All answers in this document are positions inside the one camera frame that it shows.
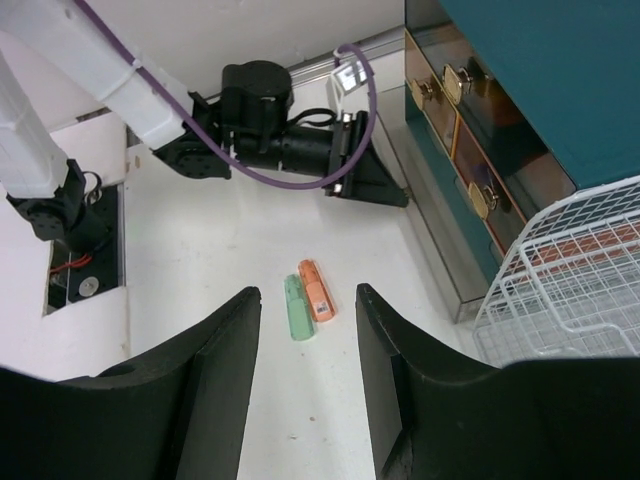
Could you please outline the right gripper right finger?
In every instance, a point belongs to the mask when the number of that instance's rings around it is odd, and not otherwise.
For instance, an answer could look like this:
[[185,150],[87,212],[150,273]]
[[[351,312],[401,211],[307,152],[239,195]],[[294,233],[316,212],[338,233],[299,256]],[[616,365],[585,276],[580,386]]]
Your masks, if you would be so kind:
[[495,368],[403,318],[368,284],[356,322],[379,479],[635,479],[639,362]]

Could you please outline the orange pastel highlighter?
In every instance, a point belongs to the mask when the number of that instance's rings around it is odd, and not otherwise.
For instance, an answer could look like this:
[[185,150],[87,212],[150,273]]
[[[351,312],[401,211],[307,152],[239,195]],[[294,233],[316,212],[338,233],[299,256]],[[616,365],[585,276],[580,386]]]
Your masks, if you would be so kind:
[[319,323],[332,320],[336,314],[335,307],[316,263],[303,260],[298,264],[298,272],[313,320]]

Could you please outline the teal bottom drawer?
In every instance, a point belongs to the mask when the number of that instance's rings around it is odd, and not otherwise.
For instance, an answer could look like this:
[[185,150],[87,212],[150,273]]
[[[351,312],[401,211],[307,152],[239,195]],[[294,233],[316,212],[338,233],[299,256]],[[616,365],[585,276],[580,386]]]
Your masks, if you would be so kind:
[[471,212],[461,179],[427,121],[406,105],[407,97],[403,86],[387,91],[380,119],[406,180],[411,223],[450,318],[471,321],[503,254]]

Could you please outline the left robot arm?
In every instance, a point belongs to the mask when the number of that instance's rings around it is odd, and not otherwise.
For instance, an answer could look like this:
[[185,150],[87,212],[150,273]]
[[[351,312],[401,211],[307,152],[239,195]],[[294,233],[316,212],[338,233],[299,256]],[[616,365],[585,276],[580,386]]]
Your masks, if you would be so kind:
[[[288,189],[278,171],[304,176],[295,189],[393,207],[408,203],[371,141],[374,72],[363,52],[334,53],[329,104],[291,116],[289,71],[270,61],[230,64],[215,102],[127,46],[84,1],[5,1],[1,29],[22,41],[116,114],[179,175],[204,180],[240,172]],[[77,254],[102,248],[113,230],[91,205],[84,172],[51,138],[8,65],[1,68],[1,184],[37,238]]]

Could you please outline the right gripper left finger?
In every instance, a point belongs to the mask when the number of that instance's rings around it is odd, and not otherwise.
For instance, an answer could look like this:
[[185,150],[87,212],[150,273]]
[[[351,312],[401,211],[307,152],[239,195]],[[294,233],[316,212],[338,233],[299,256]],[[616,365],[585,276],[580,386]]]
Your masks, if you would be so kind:
[[233,479],[257,358],[261,294],[241,290],[95,377],[1,372],[5,479]]

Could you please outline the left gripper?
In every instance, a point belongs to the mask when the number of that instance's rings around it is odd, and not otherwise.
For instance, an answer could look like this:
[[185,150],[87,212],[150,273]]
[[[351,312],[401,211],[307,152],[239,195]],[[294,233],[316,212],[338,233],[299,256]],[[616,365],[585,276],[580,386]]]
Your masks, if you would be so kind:
[[[332,130],[294,126],[283,135],[277,150],[283,171],[327,177],[344,166],[357,150],[368,122],[367,112],[351,121],[336,121]],[[329,196],[372,204],[406,208],[409,199],[369,144],[355,166],[324,187]]]

